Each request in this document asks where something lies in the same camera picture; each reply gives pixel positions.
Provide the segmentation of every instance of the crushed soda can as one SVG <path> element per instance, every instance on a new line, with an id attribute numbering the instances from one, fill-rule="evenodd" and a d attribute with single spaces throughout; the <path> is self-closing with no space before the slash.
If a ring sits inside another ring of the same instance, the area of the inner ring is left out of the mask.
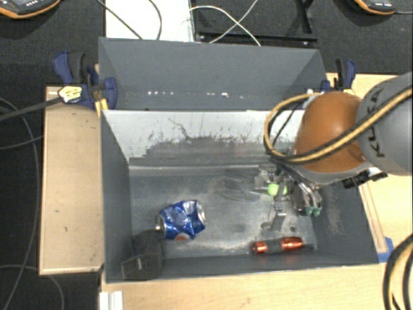
<path id="1" fill-rule="evenodd" d="M 165 239 L 192 240 L 205 230 L 205 213 L 197 200 L 185 200 L 162 209 L 156 219 L 156 229 Z"/>

